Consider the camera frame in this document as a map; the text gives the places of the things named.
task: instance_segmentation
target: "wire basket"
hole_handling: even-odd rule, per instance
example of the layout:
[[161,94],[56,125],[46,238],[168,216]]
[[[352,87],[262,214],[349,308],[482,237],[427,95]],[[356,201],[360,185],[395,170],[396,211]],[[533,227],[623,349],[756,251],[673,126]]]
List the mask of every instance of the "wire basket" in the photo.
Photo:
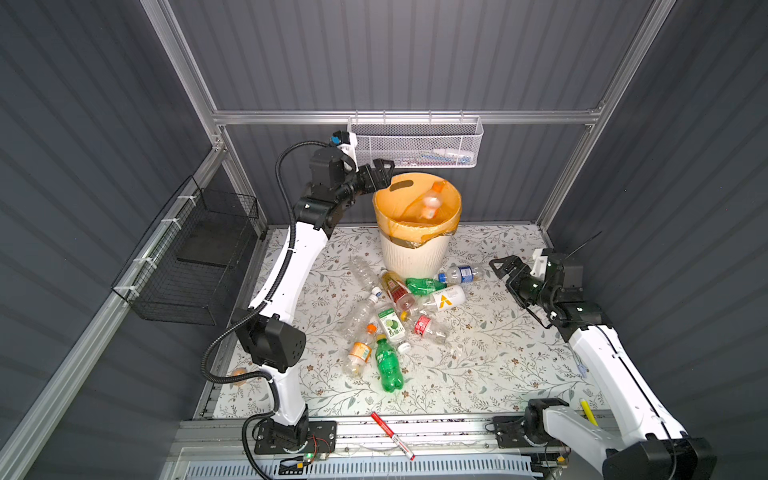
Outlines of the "wire basket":
[[480,117],[455,123],[359,123],[347,131],[357,134],[357,163],[374,158],[395,161],[395,168],[471,168],[477,164],[482,140]]
[[[197,325],[229,321],[258,241],[255,197],[198,189],[169,223],[157,246],[133,262],[138,274],[112,290],[145,320]],[[143,243],[137,246],[136,252]]]

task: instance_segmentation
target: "leaf pattern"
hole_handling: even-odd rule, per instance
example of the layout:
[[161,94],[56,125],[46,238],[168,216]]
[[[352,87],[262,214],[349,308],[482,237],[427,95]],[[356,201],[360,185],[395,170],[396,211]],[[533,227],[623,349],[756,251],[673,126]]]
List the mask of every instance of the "leaf pattern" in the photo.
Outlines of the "leaf pattern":
[[[286,235],[284,229],[272,234],[257,292]],[[451,239],[444,266],[487,265],[489,260],[512,254],[528,260],[535,248],[543,246],[536,227],[462,225]],[[403,390],[384,392],[373,359],[361,379],[344,376],[349,345],[337,334],[336,324],[366,295],[347,270],[353,255],[362,256],[378,270],[382,254],[377,228],[337,228],[317,257],[296,306],[294,325],[307,338],[296,368],[310,415],[517,412],[525,409],[529,399],[542,396],[560,397],[576,409],[581,409],[578,400],[582,398],[593,409],[607,408],[591,375],[579,376],[577,362],[556,329],[542,329],[520,310],[490,271],[482,281],[467,285],[464,305],[438,315],[437,320],[452,329],[445,346],[411,338],[411,350],[400,357],[406,381]],[[238,343],[228,373],[255,368]],[[264,381],[250,379],[244,385],[221,388],[214,418],[245,418],[271,408]]]

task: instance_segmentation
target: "white mesh basket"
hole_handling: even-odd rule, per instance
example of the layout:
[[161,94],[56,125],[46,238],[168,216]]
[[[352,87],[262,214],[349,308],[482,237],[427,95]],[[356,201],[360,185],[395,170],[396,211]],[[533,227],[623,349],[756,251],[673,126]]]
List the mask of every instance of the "white mesh basket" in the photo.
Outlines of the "white mesh basket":
[[386,119],[362,123],[351,117],[347,131],[357,134],[355,153],[359,165],[383,158],[395,161],[395,168],[474,167],[482,139],[480,117],[466,117],[455,123]]

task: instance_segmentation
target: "trash can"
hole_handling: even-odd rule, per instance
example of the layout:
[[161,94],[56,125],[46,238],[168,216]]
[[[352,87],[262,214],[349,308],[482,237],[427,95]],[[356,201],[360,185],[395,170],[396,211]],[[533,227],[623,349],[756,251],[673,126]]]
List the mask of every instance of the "trash can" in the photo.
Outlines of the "trash can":
[[436,175],[423,173],[400,174],[392,184],[373,196],[376,222],[381,233],[384,265],[403,278],[428,278],[437,275],[442,265],[448,241],[456,232],[462,215],[462,196],[449,182],[442,191],[444,217],[439,225],[425,227],[399,221],[408,205],[419,195],[443,181]]

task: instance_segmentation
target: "trash bin handle hole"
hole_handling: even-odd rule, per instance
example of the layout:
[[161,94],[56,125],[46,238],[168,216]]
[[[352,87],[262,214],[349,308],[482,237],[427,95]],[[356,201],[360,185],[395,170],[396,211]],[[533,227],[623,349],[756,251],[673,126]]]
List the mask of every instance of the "trash bin handle hole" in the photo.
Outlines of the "trash bin handle hole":
[[389,191],[393,192],[395,190],[400,190],[401,188],[407,188],[413,186],[413,180],[403,180],[402,182],[397,182],[396,184],[392,184],[389,186]]

